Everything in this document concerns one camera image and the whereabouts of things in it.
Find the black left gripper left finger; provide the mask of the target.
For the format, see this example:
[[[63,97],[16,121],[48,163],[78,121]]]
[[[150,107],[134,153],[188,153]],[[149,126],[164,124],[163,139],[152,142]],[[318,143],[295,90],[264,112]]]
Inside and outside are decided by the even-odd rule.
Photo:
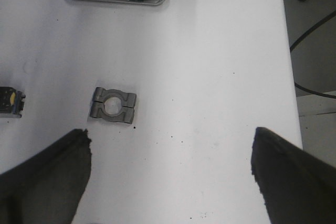
[[[91,174],[91,139],[75,129],[1,174],[1,223],[72,223]]]

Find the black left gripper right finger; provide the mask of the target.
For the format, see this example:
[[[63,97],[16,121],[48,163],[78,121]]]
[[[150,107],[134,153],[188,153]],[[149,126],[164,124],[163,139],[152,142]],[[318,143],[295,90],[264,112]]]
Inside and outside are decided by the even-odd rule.
[[[333,166],[258,127],[251,172],[271,223],[335,223]]]

